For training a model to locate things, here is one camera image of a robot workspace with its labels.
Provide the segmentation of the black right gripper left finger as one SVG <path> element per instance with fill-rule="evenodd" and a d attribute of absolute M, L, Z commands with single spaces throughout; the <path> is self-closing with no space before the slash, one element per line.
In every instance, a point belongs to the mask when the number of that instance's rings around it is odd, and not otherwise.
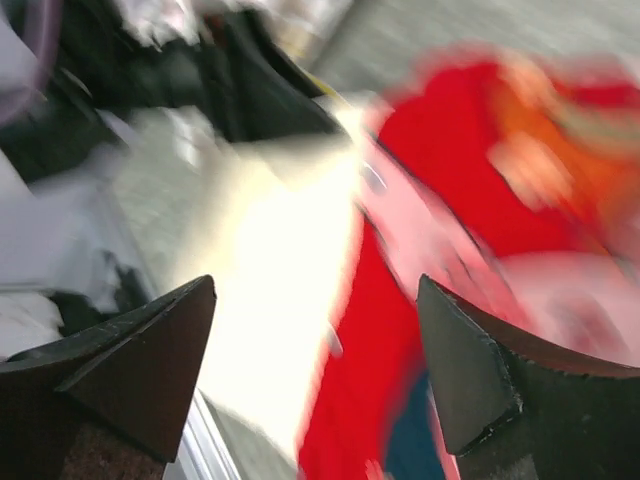
<path fill-rule="evenodd" d="M 176 459 L 210 333 L 205 275 L 1 364 L 4 479 L 160 479 Z"/>

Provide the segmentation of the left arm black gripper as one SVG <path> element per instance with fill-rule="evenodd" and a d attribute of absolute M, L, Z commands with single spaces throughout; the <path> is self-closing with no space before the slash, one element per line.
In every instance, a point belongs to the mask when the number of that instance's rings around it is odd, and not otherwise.
<path fill-rule="evenodd" d="M 126 118 L 143 108 L 198 109 L 230 143 L 334 134 L 322 91 L 276 46 L 252 8 L 196 16 L 160 41 L 113 1 L 63 4 L 61 55 L 91 104 Z"/>

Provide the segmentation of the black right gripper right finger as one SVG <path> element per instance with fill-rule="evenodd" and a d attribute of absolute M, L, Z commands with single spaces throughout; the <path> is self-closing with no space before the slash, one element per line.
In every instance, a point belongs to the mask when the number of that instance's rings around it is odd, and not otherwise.
<path fill-rule="evenodd" d="M 427 276 L 417 307 L 461 478 L 638 478 L 638 369 L 543 340 Z"/>

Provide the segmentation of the cream yellow-edged pillow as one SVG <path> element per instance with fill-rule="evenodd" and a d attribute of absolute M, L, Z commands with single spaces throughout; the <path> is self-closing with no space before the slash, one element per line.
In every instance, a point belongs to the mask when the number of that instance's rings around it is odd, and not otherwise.
<path fill-rule="evenodd" d="M 371 93 L 328 98 L 331 136 L 228 145 L 171 114 L 140 112 L 115 183 L 154 284 L 214 279 L 218 302 L 198 385 L 292 455 L 318 349 L 359 230 L 351 198 Z"/>

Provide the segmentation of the red cartoon pillowcase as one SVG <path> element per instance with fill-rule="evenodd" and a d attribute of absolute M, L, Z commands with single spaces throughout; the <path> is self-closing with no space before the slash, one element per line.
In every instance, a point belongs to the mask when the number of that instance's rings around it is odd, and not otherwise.
<path fill-rule="evenodd" d="M 454 45 L 373 120 L 362 233 L 298 443 L 301 479 L 463 479 L 417 307 L 423 276 L 639 371 L 639 80 L 613 55 Z"/>

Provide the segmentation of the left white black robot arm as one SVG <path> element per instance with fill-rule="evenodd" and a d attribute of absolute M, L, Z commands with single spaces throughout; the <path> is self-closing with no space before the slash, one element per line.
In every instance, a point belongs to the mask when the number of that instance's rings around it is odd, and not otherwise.
<path fill-rule="evenodd" d="M 233 141 L 334 134 L 336 120 L 280 79 L 243 39 L 179 45 L 118 74 L 115 9 L 106 1 L 26 1 L 24 27 L 1 26 L 2 65 L 26 78 L 1 91 L 1 150 L 52 178 L 113 137 L 103 112 L 200 109 Z M 196 389 L 216 305 L 197 277 L 1 363 L 5 479 L 232 479 L 233 462 Z"/>

